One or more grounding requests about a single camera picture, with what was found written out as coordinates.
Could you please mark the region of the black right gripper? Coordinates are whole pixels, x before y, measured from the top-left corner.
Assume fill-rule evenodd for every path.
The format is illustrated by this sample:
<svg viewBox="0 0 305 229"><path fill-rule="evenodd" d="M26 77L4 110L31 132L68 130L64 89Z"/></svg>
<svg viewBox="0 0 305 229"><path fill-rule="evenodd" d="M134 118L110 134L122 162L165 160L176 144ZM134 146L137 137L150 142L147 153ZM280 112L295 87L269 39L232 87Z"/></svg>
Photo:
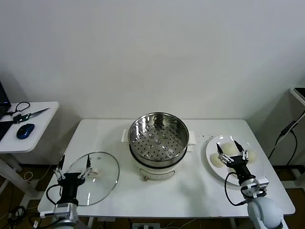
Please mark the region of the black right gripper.
<svg viewBox="0 0 305 229"><path fill-rule="evenodd" d="M229 157L225 155L219 144L216 144L218 158L227 167L235 170L237 174L238 183L241 184L249 179L254 179L255 176L252 175L247 167L248 163L248 151L244 150L241 144L234 140L235 146L239 152L239 155Z"/></svg>

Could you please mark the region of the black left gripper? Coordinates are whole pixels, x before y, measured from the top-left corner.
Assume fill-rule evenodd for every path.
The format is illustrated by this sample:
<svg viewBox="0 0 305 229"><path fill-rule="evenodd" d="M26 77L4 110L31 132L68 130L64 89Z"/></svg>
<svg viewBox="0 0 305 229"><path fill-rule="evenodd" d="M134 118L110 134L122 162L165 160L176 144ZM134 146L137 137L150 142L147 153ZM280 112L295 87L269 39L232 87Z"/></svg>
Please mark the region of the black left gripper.
<svg viewBox="0 0 305 229"><path fill-rule="evenodd" d="M54 174L57 178L58 184L61 186L61 198L58 204L72 203L78 205L77 191L78 187L84 184L85 178L91 173L91 159L88 155L86 162L86 169L82 173L63 173L62 168L65 160L65 155L62 156L57 167L54 169Z"/></svg>

